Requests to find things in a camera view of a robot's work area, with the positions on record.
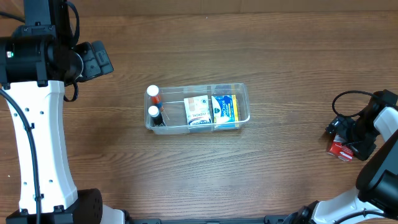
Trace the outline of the red white medicine box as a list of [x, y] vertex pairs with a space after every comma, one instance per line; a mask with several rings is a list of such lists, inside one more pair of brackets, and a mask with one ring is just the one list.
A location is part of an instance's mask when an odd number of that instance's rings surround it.
[[346, 141], [336, 134], [328, 146], [326, 152], [329, 155], [335, 156], [342, 161], [349, 162], [353, 160], [354, 154], [352, 150], [345, 144]]

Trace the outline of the orange tube white cap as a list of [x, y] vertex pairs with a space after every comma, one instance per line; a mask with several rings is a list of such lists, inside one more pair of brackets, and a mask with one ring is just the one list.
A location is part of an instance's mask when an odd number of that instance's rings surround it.
[[163, 111], [164, 107], [162, 104], [162, 100], [160, 98], [160, 90], [156, 85], [150, 85], [147, 87], [147, 94], [150, 96], [152, 103], [156, 106], [159, 111]]

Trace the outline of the black bottle white cap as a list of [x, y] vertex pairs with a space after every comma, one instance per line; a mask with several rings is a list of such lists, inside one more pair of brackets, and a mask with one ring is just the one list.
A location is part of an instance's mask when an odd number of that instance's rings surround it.
[[148, 114], [152, 118], [152, 121], [155, 126], [165, 126], [164, 119], [162, 117], [162, 113], [156, 106], [150, 106], [148, 108]]

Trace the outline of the white blue plaster box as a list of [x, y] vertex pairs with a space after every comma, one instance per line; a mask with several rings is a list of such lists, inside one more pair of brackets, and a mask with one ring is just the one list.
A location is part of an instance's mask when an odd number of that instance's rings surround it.
[[212, 123], [207, 95], [185, 98], [184, 105], [189, 126]]

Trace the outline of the blue yellow lozenge box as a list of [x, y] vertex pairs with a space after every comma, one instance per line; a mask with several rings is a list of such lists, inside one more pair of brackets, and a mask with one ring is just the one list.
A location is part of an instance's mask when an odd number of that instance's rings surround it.
[[211, 97], [213, 122], [220, 128], [236, 128], [239, 121], [236, 95], [213, 95]]

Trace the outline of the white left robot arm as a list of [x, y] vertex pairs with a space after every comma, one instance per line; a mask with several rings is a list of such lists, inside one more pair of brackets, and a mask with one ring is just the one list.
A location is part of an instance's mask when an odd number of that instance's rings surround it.
[[19, 208], [7, 223], [127, 223], [98, 189], [78, 190], [63, 128], [67, 86], [111, 73], [102, 42], [80, 42], [66, 0], [24, 2], [25, 18], [1, 39], [1, 95], [11, 112], [21, 172]]

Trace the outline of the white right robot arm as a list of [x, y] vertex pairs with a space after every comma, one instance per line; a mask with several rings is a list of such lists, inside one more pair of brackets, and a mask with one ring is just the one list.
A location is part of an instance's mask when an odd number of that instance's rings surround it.
[[397, 219], [397, 95], [370, 94], [368, 104], [352, 115], [337, 113], [326, 127], [343, 138], [354, 156], [366, 161], [349, 191], [315, 202], [306, 223], [359, 223], [372, 218]]

